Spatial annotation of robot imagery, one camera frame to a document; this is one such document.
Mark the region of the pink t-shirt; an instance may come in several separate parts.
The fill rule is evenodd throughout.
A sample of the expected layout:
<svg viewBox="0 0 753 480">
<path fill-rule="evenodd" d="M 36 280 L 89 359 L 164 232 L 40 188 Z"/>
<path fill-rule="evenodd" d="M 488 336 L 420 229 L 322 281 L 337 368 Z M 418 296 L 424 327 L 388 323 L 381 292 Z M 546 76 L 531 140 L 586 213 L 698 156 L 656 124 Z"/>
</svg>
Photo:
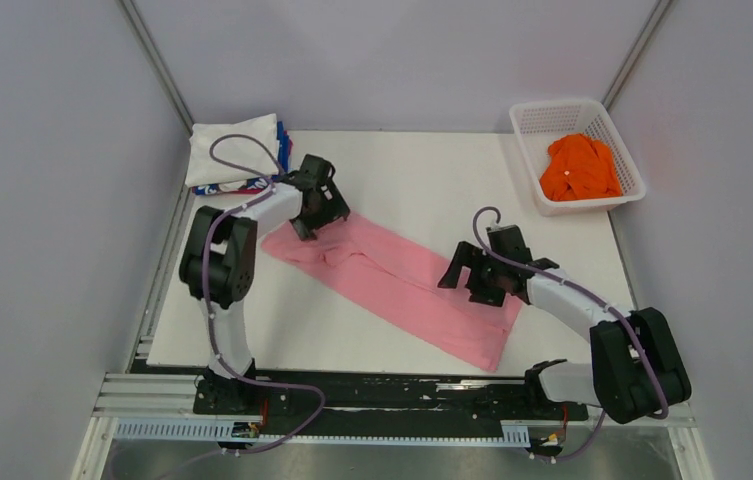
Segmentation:
<svg viewBox="0 0 753 480">
<path fill-rule="evenodd" d="M 266 235 L 262 250 L 347 300 L 485 372 L 498 369 L 523 303 L 473 303 L 441 289 L 447 258 L 353 213 L 302 240 L 290 225 Z"/>
</svg>

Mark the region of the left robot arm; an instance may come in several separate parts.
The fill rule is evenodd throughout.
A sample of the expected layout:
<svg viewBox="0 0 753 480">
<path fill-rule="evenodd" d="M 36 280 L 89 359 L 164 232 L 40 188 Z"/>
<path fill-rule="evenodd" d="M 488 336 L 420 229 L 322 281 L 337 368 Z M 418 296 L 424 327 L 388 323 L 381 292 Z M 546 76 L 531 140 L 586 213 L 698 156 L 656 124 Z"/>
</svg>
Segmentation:
<svg viewBox="0 0 753 480">
<path fill-rule="evenodd" d="M 297 241 L 312 243 L 320 229 L 347 219 L 350 209 L 334 175 L 331 162 L 307 155 L 299 169 L 256 198 L 229 210 L 205 206 L 194 215 L 178 276 L 205 318 L 211 348 L 206 381 L 221 387 L 220 400 L 235 413 L 256 405 L 259 386 L 279 386 L 255 378 L 246 338 L 244 300 L 256 277 L 258 241 L 287 225 Z"/>
</svg>

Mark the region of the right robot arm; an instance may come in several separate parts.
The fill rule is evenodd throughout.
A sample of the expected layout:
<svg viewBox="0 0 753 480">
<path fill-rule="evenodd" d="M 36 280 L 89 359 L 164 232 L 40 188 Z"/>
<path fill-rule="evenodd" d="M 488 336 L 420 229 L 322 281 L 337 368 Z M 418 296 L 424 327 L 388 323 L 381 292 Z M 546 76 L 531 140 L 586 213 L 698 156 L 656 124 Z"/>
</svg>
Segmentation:
<svg viewBox="0 0 753 480">
<path fill-rule="evenodd" d="M 548 258 L 535 258 L 516 225 L 490 227 L 486 246 L 461 241 L 438 285 L 463 282 L 469 299 L 501 307 L 509 296 L 540 309 L 582 335 L 587 363 L 545 361 L 526 372 L 523 403 L 548 417 L 562 403 L 602 409 L 619 424 L 662 417 L 690 399 L 692 386 L 666 317 L 655 308 L 625 312 L 578 285 Z"/>
</svg>

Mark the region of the blue printed folded t-shirt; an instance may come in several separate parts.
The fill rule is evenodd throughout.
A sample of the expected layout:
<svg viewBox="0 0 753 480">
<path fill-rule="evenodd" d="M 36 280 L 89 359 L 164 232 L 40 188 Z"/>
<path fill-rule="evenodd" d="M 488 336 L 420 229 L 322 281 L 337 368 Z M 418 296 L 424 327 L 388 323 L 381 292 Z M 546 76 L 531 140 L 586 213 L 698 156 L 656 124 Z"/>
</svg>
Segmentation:
<svg viewBox="0 0 753 480">
<path fill-rule="evenodd" d="M 286 129 L 284 127 L 284 123 L 281 120 L 279 120 L 279 119 L 278 119 L 277 127 L 278 127 L 278 133 L 282 129 Z M 277 159 L 277 155 L 278 154 L 276 156 L 274 156 L 273 153 L 270 152 L 267 147 L 265 147 L 264 145 L 262 145 L 259 141 L 255 140 L 254 138 L 251 138 L 251 137 L 249 137 L 247 135 L 241 135 L 240 137 L 248 139 L 248 140 L 251 140 L 251 141 L 255 142 L 256 144 L 258 144 L 259 146 L 261 146 L 264 149 L 264 151 L 270 155 L 271 159 L 273 160 L 273 163 L 278 167 L 279 171 L 277 173 L 270 174 L 270 175 L 264 175 L 264 174 L 261 174 L 260 172 L 256 172 L 254 170 L 250 170 L 250 169 L 248 169 L 246 167 L 242 167 L 242 166 L 239 166 L 239 165 L 235 165 L 235 164 L 231 164 L 231 163 L 225 162 L 225 161 L 223 161 L 223 160 L 221 160 L 221 159 L 219 159 L 218 157 L 215 156 L 214 149 L 215 149 L 215 147 L 220 142 L 222 142 L 225 139 L 229 139 L 229 138 L 238 138 L 239 136 L 240 136 L 239 134 L 229 134 L 229 135 L 225 135 L 225 136 L 219 138 L 218 140 L 216 140 L 211 145 L 211 149 L 210 149 L 209 154 L 212 156 L 212 158 L 215 161 L 217 161 L 217 162 L 219 162 L 219 163 L 221 163 L 223 165 L 231 166 L 231 167 L 233 167 L 235 169 L 239 169 L 239 170 L 242 170 L 242 171 L 245 171 L 245 172 L 250 172 L 250 173 L 252 173 L 254 175 L 258 175 L 258 178 L 262 178 L 264 180 L 267 180 L 268 182 L 270 182 L 271 180 L 277 180 L 277 179 L 279 179 L 281 177 L 282 174 L 286 173 L 286 172 L 283 171 L 283 168 L 282 168 L 279 160 Z M 188 187 L 188 188 L 192 191 L 192 193 L 194 193 L 194 194 L 196 194 L 198 196 L 221 195 L 221 194 L 235 194 L 234 190 L 237 188 L 237 185 L 240 184 L 240 183 L 241 182 L 232 182 L 232 183 L 223 183 L 223 184 L 212 184 L 212 185 L 207 185 L 207 186 L 204 186 L 204 187 Z"/>
</svg>

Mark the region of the white folded t-shirt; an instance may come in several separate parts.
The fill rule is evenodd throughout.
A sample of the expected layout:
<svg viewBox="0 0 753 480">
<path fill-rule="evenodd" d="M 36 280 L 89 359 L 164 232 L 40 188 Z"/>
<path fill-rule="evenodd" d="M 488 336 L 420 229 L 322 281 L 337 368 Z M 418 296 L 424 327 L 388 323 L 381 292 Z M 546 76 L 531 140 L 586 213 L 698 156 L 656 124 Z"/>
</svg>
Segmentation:
<svg viewBox="0 0 753 480">
<path fill-rule="evenodd" d="M 258 178 L 258 175 L 215 161 L 209 154 L 211 145 L 225 135 L 247 135 L 259 141 L 276 156 L 279 152 L 277 124 L 278 118 L 275 113 L 235 124 L 195 123 L 190 137 L 190 156 L 184 185 L 204 187 Z M 275 174 L 279 171 L 270 155 L 261 146 L 240 136 L 220 142 L 214 149 L 215 156 L 225 162 L 246 167 L 264 175 Z"/>
</svg>

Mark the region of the orange t-shirt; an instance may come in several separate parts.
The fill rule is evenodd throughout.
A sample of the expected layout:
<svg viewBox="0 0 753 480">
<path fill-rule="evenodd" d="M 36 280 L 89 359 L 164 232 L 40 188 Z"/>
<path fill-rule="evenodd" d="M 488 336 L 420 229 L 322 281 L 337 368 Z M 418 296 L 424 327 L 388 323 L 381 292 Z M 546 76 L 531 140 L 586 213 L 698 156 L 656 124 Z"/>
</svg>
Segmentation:
<svg viewBox="0 0 753 480">
<path fill-rule="evenodd" d="M 554 141 L 547 153 L 550 163 L 540 177 L 544 196 L 554 202 L 620 197 L 612 150 L 585 134 Z"/>
</svg>

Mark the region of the white plastic laundry basket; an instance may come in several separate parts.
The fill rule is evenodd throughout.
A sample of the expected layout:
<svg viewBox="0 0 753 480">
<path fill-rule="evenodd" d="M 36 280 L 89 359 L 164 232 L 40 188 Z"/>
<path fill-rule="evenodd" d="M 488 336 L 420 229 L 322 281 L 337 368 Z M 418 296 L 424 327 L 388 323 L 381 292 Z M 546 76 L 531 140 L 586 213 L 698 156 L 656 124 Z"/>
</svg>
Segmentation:
<svg viewBox="0 0 753 480">
<path fill-rule="evenodd" d="M 509 117 L 542 215 L 609 211 L 646 196 L 601 103 L 582 98 L 520 103 Z"/>
</svg>

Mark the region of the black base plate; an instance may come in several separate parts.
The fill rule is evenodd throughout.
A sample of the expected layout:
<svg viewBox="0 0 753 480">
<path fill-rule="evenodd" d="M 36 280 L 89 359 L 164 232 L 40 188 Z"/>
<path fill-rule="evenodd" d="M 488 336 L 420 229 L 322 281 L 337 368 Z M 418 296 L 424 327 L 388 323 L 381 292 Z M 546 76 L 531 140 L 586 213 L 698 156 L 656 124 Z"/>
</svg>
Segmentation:
<svg viewBox="0 0 753 480">
<path fill-rule="evenodd" d="M 247 386 L 239 394 L 209 384 L 207 373 L 195 381 L 194 413 L 258 413 L 263 432 L 271 434 L 286 434 L 309 420 L 303 434 L 484 436 L 497 434 L 506 414 L 558 416 L 562 425 L 572 407 L 575 418 L 588 417 L 585 406 L 545 400 L 539 387 L 521 377 L 259 369 L 257 380 L 279 386 Z M 337 412 L 327 404 L 408 410 Z M 317 417 L 310 420 L 312 414 Z"/>
</svg>

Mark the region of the left aluminium corner post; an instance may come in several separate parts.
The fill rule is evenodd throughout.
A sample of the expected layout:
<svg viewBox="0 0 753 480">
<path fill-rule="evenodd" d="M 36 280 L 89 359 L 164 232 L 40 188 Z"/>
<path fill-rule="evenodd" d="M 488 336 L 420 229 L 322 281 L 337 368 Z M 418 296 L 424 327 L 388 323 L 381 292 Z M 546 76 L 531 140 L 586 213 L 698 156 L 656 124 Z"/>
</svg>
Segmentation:
<svg viewBox="0 0 753 480">
<path fill-rule="evenodd" d="M 193 116 L 155 42 L 154 36 L 137 2 L 133 0 L 117 0 L 116 4 L 123 12 L 129 30 L 152 68 L 159 86 L 162 88 L 167 100 L 176 113 L 183 129 L 190 135 L 194 124 Z"/>
</svg>

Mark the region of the aluminium corner post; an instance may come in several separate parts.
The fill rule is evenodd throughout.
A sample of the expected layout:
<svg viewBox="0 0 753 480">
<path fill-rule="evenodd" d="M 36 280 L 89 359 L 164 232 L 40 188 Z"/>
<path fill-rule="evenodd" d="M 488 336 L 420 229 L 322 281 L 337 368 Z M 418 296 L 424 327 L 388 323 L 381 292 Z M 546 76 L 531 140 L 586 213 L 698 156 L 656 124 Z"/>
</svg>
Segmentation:
<svg viewBox="0 0 753 480">
<path fill-rule="evenodd" d="M 650 13 L 636 35 L 635 40 L 626 53 L 611 84 L 602 98 L 601 103 L 606 110 L 610 111 L 615 105 L 631 74 L 636 69 L 640 59 L 648 49 L 650 43 L 661 28 L 667 14 L 675 4 L 675 0 L 656 0 L 653 3 Z"/>
<path fill-rule="evenodd" d="M 116 4 L 123 12 L 129 30 L 152 68 L 159 86 L 162 88 L 167 100 L 176 113 L 183 129 L 190 135 L 194 124 L 193 116 L 155 42 L 154 36 L 137 2 L 133 0 L 117 0 Z"/>
</svg>

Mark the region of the aluminium frame rail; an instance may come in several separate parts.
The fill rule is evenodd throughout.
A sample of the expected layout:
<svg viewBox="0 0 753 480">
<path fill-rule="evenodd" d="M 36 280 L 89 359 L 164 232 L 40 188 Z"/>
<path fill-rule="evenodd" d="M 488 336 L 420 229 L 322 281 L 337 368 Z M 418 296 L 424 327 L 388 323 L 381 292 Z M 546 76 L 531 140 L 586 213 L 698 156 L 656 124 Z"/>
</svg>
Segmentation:
<svg viewBox="0 0 753 480">
<path fill-rule="evenodd" d="M 130 417 L 130 418 L 200 418 L 193 412 L 196 395 L 193 375 L 154 375 L 154 374 L 106 374 L 98 398 L 95 401 L 92 416 Z M 393 407 L 341 407 L 328 406 L 329 411 L 379 413 L 403 411 L 408 409 Z M 569 426 L 592 426 L 599 417 L 599 409 L 588 407 L 587 420 L 575 418 L 573 408 L 568 407 Z M 235 420 L 239 422 L 258 421 L 262 417 L 255 414 L 209 414 L 207 418 L 218 420 Z M 519 418 L 517 414 L 506 414 L 502 420 L 508 423 L 528 426 L 559 426 L 560 417 Z M 604 426 L 611 427 L 664 427 L 696 428 L 697 421 L 688 403 L 671 407 L 670 415 L 664 420 L 642 418 L 628 424 L 619 424 L 611 419 L 605 420 Z"/>
</svg>

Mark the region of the right aluminium corner post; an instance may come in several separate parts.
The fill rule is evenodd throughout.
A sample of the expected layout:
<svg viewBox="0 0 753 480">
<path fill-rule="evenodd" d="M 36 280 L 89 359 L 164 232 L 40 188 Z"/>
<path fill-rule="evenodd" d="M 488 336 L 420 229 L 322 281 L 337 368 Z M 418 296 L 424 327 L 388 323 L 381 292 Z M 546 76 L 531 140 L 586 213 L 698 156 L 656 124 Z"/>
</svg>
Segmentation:
<svg viewBox="0 0 753 480">
<path fill-rule="evenodd" d="M 615 105 L 631 74 L 636 69 L 640 59 L 648 49 L 650 43 L 661 28 L 667 14 L 675 4 L 675 0 L 656 0 L 653 3 L 650 13 L 636 35 L 635 40 L 626 53 L 611 84 L 602 98 L 601 103 L 606 110 L 610 111 Z"/>
</svg>

